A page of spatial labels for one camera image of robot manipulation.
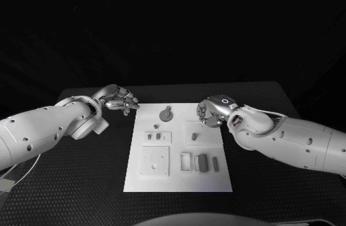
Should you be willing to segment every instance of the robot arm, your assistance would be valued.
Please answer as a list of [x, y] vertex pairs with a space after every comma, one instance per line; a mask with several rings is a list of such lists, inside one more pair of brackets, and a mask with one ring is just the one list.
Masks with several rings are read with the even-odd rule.
[[139, 99], [123, 87], [111, 84], [92, 97], [72, 96], [55, 106], [19, 113], [0, 121], [0, 170], [52, 149], [65, 135], [82, 139], [91, 131], [101, 134], [108, 127], [102, 108], [139, 109]]
[[225, 95], [203, 100], [196, 114], [211, 128], [226, 122], [235, 142], [245, 150], [257, 150], [297, 168], [346, 175], [346, 133], [248, 105], [238, 106]]

